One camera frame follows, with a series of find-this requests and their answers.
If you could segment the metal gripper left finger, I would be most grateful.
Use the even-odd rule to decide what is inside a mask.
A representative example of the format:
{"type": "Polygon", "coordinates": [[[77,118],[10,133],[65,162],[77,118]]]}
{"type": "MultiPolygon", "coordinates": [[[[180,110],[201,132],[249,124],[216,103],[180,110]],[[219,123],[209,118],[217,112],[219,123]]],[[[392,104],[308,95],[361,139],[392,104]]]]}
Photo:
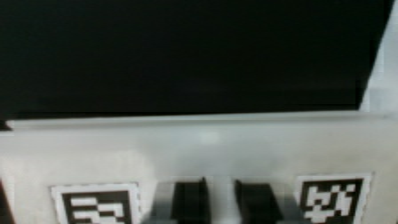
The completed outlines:
{"type": "Polygon", "coordinates": [[[178,224],[210,224],[210,191],[205,178],[196,182],[177,183],[171,218],[178,224]]]}

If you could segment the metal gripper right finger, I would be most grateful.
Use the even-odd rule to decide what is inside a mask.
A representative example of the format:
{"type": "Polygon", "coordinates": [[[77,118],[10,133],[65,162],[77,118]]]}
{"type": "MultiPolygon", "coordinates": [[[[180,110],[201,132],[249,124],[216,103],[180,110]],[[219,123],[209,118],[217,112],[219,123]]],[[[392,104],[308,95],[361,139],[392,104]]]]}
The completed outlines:
{"type": "Polygon", "coordinates": [[[278,224],[283,214],[271,184],[244,183],[237,180],[235,196],[242,224],[278,224]]]}

